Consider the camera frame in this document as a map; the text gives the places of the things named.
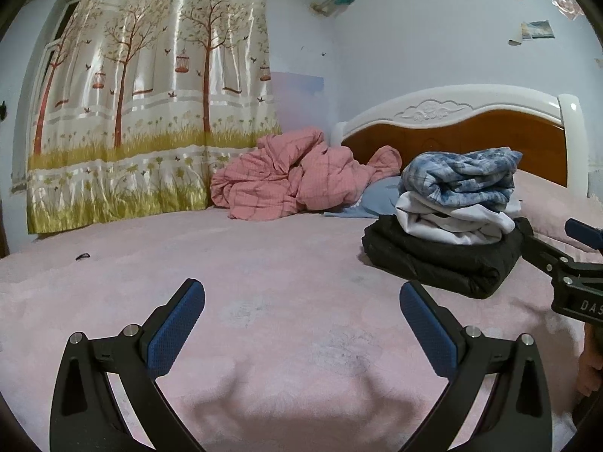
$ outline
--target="red tree trunk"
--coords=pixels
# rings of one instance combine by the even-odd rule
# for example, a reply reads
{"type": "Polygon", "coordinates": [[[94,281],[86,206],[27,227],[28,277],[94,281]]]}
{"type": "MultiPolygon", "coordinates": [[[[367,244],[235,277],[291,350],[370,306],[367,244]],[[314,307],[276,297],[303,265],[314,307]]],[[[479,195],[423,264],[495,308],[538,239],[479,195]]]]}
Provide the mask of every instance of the red tree trunk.
{"type": "Polygon", "coordinates": [[[124,104],[125,71],[127,68],[127,63],[124,63],[124,69],[121,72],[121,83],[119,84],[119,98],[117,100],[117,111],[115,113],[115,138],[113,140],[113,147],[115,149],[121,147],[121,108],[124,104]]]}
{"type": "Polygon", "coordinates": [[[205,69],[203,71],[203,131],[205,134],[212,132],[209,126],[209,58],[212,48],[208,45],[205,50],[205,69]]]}
{"type": "Polygon", "coordinates": [[[38,120],[35,124],[35,139],[34,139],[34,155],[39,156],[41,154],[41,133],[44,127],[44,116],[46,115],[46,107],[48,105],[48,96],[50,95],[50,86],[52,85],[52,78],[54,78],[54,71],[57,69],[55,65],[50,65],[51,71],[48,81],[46,83],[46,89],[41,99],[40,114],[38,114],[38,120]]]}

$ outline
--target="blue plaid shirt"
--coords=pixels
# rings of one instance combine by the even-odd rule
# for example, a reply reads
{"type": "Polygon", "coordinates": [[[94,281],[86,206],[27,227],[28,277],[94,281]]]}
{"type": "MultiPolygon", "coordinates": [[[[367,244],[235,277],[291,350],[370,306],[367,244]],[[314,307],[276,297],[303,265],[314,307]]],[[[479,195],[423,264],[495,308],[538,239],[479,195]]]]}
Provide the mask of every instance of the blue plaid shirt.
{"type": "Polygon", "coordinates": [[[442,206],[462,207],[477,203],[490,208],[504,206],[515,187],[513,173],[522,156],[510,147],[462,155],[423,153],[403,170],[400,194],[415,191],[442,206]]]}

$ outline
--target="bed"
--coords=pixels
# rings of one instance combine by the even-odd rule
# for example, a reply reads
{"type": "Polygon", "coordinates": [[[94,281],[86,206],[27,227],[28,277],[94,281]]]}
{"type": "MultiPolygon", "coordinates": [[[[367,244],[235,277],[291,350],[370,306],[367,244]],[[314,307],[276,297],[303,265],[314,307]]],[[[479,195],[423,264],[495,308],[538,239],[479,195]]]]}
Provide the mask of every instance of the bed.
{"type": "MultiPolygon", "coordinates": [[[[404,163],[423,151],[508,145],[520,167],[578,196],[587,142],[578,99],[508,86],[455,86],[394,99],[335,126],[331,144],[360,161],[384,144],[404,163]]],[[[0,261],[0,391],[48,450],[54,380],[68,336],[112,336],[142,323],[188,277],[206,308],[158,384],[209,452],[396,451],[445,387],[399,310],[403,280],[370,265],[361,236],[372,220],[304,213],[267,222],[222,209],[96,224],[32,243],[0,261]],[[81,253],[90,257],[76,261],[81,253]]],[[[427,287],[462,325],[534,336],[554,412],[555,450],[568,411],[582,325],[550,310],[545,274],[520,260],[484,301],[427,287]]],[[[119,379],[133,436],[149,443],[119,379]]],[[[492,380],[455,444],[475,425],[492,380]]]]}

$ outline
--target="plaid fabric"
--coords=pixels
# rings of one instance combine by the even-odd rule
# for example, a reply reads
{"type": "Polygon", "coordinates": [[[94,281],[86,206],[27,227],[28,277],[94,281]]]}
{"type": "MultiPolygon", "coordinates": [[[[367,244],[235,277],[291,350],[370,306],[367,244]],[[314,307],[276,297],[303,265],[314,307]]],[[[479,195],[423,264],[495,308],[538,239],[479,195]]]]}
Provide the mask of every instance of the plaid fabric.
{"type": "Polygon", "coordinates": [[[506,205],[515,185],[513,173],[522,154],[509,147],[459,155],[428,152],[406,166],[400,194],[415,191],[442,206],[506,205]]]}
{"type": "Polygon", "coordinates": [[[402,159],[390,146],[366,165],[348,147],[329,147],[319,129],[306,128],[257,140],[257,150],[235,158],[212,177],[212,200],[230,217],[270,220],[302,210],[351,205],[367,185],[400,174],[402,159]]]}

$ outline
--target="window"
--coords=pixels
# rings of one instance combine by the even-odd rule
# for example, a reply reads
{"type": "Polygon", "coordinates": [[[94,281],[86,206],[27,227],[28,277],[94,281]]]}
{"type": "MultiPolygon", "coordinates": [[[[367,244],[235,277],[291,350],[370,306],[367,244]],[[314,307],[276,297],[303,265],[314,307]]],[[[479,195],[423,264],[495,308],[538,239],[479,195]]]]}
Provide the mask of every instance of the window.
{"type": "Polygon", "coordinates": [[[57,0],[46,19],[35,44],[23,80],[16,113],[13,139],[13,193],[26,189],[27,159],[32,124],[40,103],[43,86],[50,71],[55,47],[75,12],[80,0],[57,0]]]}

